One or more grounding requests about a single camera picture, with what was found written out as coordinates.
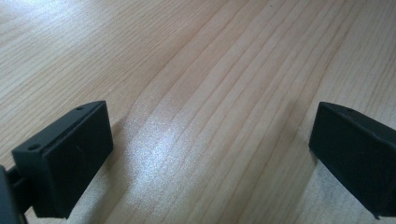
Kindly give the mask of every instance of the light wood tabletop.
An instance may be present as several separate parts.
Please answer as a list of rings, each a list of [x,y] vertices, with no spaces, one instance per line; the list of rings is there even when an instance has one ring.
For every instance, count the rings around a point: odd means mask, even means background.
[[[395,61],[393,0],[1,0],[0,163],[106,100],[113,152],[30,223],[395,223],[308,148],[320,101],[395,129]]]

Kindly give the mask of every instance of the wood grain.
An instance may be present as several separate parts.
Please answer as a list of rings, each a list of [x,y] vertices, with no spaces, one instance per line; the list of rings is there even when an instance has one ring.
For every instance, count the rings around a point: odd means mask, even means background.
[[[307,142],[320,101],[396,128],[395,24],[391,0],[2,0],[0,163],[105,99],[114,152],[31,223],[394,223]]]

